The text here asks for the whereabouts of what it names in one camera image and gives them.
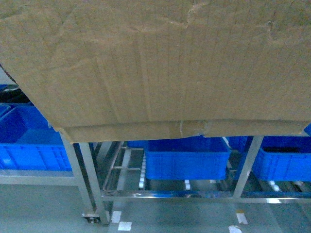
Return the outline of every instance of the epoxy floor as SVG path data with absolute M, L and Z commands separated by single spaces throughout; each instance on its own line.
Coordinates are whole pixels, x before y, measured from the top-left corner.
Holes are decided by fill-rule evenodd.
M 116 233 L 81 218 L 76 187 L 0 185 L 1 233 Z M 115 203 L 121 221 L 132 222 L 132 233 L 228 233 L 237 225 L 243 233 L 311 232 L 311 206 L 297 204 Z M 241 225 L 243 210 L 248 225 Z

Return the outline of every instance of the metal shelf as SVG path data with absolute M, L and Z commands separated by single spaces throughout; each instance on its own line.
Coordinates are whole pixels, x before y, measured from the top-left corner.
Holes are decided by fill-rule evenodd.
M 0 184 L 77 186 L 71 171 L 0 170 Z
M 300 183 L 300 187 L 295 183 L 284 182 L 282 191 L 274 191 L 267 182 L 259 181 L 251 173 L 258 150 L 263 140 L 263 136 L 254 136 L 250 145 L 247 158 L 245 160 L 240 178 L 233 180 L 235 170 L 227 168 L 227 178 L 224 181 L 201 181 L 201 183 L 212 183 L 212 188 L 206 186 L 206 190 L 191 190 L 194 181 L 187 181 L 190 190 L 168 190 L 162 191 L 150 190 L 154 187 L 155 182 L 144 178 L 144 160 L 143 150 L 130 149 L 121 146 L 121 143 L 115 148 L 113 153 L 107 155 L 106 164 L 108 167 L 104 174 L 97 174 L 102 181 L 100 186 L 102 202 L 109 203 L 112 201 L 146 201 L 146 202 L 223 202 L 223 203 L 268 203 L 268 204 L 287 204 L 287 203 L 311 203 L 311 188 L 308 183 Z M 126 182 L 136 183 L 135 190 L 127 190 Z M 99 189 L 92 189 L 92 192 L 99 193 Z

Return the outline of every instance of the blue plastic crate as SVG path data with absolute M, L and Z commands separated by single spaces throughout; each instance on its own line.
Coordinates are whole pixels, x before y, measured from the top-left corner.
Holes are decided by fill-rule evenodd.
M 6 114 L 10 110 L 9 105 L 0 105 L 0 117 Z
M 0 118 L 0 169 L 71 170 L 59 133 L 34 106 Z
M 146 149 L 150 180 L 223 180 L 230 150 L 222 138 L 151 140 Z
M 242 154 L 235 179 L 246 155 Z M 265 137 L 253 173 L 264 181 L 311 181 L 311 137 Z
M 148 141 L 127 141 L 127 146 L 130 148 L 146 148 Z
M 6 84 L 0 84 L 0 90 L 4 89 L 6 86 Z
M 248 136 L 229 137 L 228 138 L 229 146 L 232 149 L 238 150 L 240 153 L 243 153 L 245 150 L 247 139 L 248 139 Z
M 305 132 L 311 136 L 311 124 L 305 128 Z

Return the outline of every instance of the white tape mark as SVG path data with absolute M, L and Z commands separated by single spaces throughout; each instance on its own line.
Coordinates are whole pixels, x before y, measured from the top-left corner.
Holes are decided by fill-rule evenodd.
M 228 228 L 230 233 L 242 233 L 238 226 L 229 226 Z
M 112 213 L 111 222 L 119 223 L 121 219 L 121 214 L 122 214 L 122 211 L 114 211 Z
M 248 224 L 244 213 L 237 213 L 237 218 L 238 218 L 239 224 L 244 224 L 244 225 Z
M 132 228 L 132 222 L 120 222 L 118 231 L 130 231 Z

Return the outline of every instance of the cardboard sheet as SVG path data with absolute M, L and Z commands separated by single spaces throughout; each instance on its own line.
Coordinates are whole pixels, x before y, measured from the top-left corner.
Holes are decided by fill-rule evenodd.
M 292 133 L 311 121 L 310 22 L 305 0 L 3 0 L 0 63 L 71 142 Z

